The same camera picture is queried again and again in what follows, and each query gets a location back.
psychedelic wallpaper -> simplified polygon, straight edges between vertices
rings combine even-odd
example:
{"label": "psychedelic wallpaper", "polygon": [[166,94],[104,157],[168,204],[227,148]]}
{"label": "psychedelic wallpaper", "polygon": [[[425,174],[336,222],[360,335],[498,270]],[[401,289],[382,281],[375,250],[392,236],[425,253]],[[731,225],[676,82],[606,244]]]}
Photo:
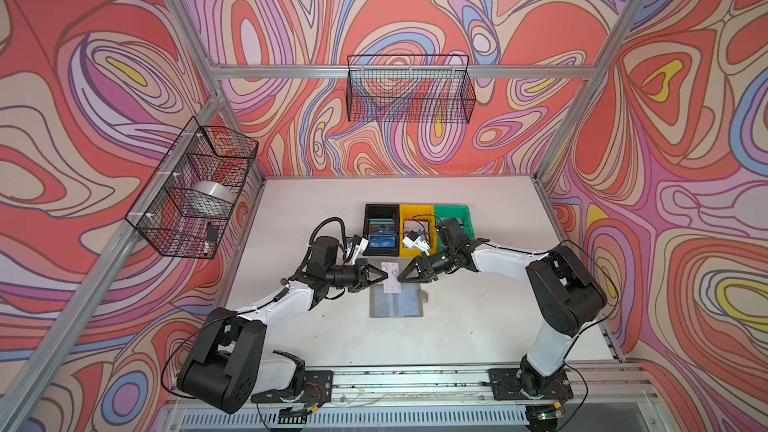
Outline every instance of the psychedelic wallpaper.
{"label": "psychedelic wallpaper", "polygon": [[[473,64],[591,64],[626,0],[186,0],[211,60],[346,64],[462,52]],[[345,80],[222,85],[268,176],[530,173],[580,81],[477,80],[468,126],[350,124]]]}
{"label": "psychedelic wallpaper", "polygon": [[545,177],[560,221],[680,428],[768,430],[768,0],[650,0],[603,86]]}
{"label": "psychedelic wallpaper", "polygon": [[[0,394],[207,97],[162,0],[0,0]],[[213,261],[136,247],[27,430],[148,427],[253,194]]]}

white table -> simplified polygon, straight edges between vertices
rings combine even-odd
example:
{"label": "white table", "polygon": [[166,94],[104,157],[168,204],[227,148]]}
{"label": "white table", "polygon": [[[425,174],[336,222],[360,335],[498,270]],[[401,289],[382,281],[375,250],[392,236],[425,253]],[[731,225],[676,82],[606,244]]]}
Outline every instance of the white table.
{"label": "white table", "polygon": [[[347,235],[361,235],[367,203],[465,204],[478,237],[532,250],[558,244],[526,176],[271,179],[227,308],[280,288],[279,280],[293,274],[323,219],[339,216]],[[338,224],[325,226],[320,235],[340,238]],[[409,260],[399,259],[401,270]],[[530,286],[501,275],[461,270],[423,284],[422,290],[428,295],[423,317],[370,318],[369,291],[345,294],[270,332],[265,350],[291,352],[311,367],[515,362],[533,344],[543,320]],[[568,356],[612,358],[599,327],[586,331]]]}

black wire basket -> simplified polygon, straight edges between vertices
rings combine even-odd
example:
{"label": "black wire basket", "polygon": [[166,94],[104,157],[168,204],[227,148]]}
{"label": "black wire basket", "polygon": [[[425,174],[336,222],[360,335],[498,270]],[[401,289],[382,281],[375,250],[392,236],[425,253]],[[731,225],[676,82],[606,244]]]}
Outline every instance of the black wire basket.
{"label": "black wire basket", "polygon": [[126,219],[160,255],[211,259],[256,160],[259,143],[226,127],[194,123],[194,136],[159,193],[146,210],[129,212]]}
{"label": "black wire basket", "polygon": [[347,119],[469,123],[476,98],[468,64],[459,54],[350,55]]}

